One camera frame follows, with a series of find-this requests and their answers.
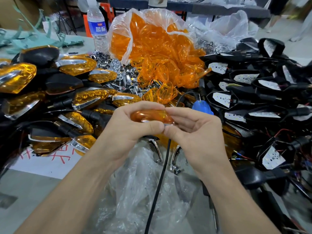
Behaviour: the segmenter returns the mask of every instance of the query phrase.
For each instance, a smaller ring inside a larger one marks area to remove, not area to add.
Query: blue plastic object
[[[204,100],[197,100],[196,102],[194,102],[192,109],[213,115],[209,104]]]

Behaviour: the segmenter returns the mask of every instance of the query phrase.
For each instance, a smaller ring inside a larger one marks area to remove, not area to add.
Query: orange plastic stool
[[[83,22],[85,24],[85,34],[87,35],[87,37],[92,38],[90,28],[89,28],[88,19],[87,19],[87,15],[83,15]]]
[[[101,7],[104,8],[104,10],[106,11],[107,13],[107,18],[109,19],[109,21],[112,23],[113,22],[113,19],[115,18],[115,15],[114,15],[114,9],[112,8],[112,11],[113,12],[110,12],[110,4],[109,3],[101,3],[99,4]]]

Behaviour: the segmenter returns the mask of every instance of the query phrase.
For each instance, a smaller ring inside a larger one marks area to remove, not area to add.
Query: water bottle
[[[108,43],[106,40],[107,29],[105,19],[99,10],[99,5],[96,0],[87,0],[89,5],[87,19],[92,37],[94,38],[94,46],[96,51],[108,52]]]

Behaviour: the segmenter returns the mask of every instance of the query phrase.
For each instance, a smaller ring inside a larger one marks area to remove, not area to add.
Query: gray tabletop
[[[147,9],[148,0],[108,0],[111,7],[125,8],[125,9]],[[174,2],[168,0],[167,9],[171,11],[187,11],[192,14],[203,15],[230,15],[236,13],[238,10],[243,10],[247,13],[248,18],[269,18],[270,11],[257,6],[241,6],[225,8],[223,6],[214,5],[210,3],[200,2]]]

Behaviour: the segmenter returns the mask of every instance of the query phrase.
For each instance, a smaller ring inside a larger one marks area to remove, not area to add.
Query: concrete floor
[[[284,53],[306,65],[312,59],[312,30],[299,42],[287,41],[300,27],[299,21],[281,19],[270,34],[259,30],[256,38],[270,37],[284,41],[286,44]],[[8,170],[0,180],[0,193],[16,196],[18,199],[8,209],[0,208],[0,233],[12,234],[59,181],[55,178]],[[174,231],[181,234],[215,233],[208,199],[203,196],[201,189],[187,218],[178,224]]]

